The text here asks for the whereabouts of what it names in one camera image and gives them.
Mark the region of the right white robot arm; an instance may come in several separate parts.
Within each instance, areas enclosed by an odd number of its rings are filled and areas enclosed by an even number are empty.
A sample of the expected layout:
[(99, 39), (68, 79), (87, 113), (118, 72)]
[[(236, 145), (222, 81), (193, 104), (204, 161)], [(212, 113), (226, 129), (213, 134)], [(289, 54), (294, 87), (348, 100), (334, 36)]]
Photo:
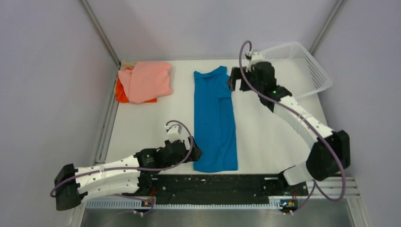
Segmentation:
[(309, 114), (288, 89), (277, 84), (270, 62), (233, 67), (227, 81), (231, 91), (235, 90), (237, 80), (241, 80), (241, 91), (254, 91), (260, 103), (291, 126), (310, 149), (306, 161), (278, 174), (277, 188), (281, 194), (290, 195), (298, 183), (344, 174), (350, 166), (349, 135), (345, 131), (334, 131)]

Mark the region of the blue t shirt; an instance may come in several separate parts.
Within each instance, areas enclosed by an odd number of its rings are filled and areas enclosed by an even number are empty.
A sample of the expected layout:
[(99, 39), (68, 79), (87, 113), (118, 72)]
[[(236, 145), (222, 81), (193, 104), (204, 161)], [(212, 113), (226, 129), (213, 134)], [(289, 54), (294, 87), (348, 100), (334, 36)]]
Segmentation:
[(232, 92), (226, 66), (208, 73), (195, 71), (194, 138), (203, 154), (195, 171), (215, 173), (238, 169)]

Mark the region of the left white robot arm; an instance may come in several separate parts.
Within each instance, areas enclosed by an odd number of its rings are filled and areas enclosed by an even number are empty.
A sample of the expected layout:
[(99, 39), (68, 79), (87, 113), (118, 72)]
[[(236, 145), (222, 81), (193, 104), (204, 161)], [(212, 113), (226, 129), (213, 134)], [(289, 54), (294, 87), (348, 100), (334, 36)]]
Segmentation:
[(56, 210), (69, 210), (88, 200), (114, 194), (138, 193), (139, 196), (148, 196), (153, 188), (153, 175), (200, 159), (202, 150), (193, 137), (188, 137), (188, 141), (189, 148), (184, 140), (166, 140), (163, 147), (145, 148), (103, 165), (65, 165), (54, 179), (51, 191)]

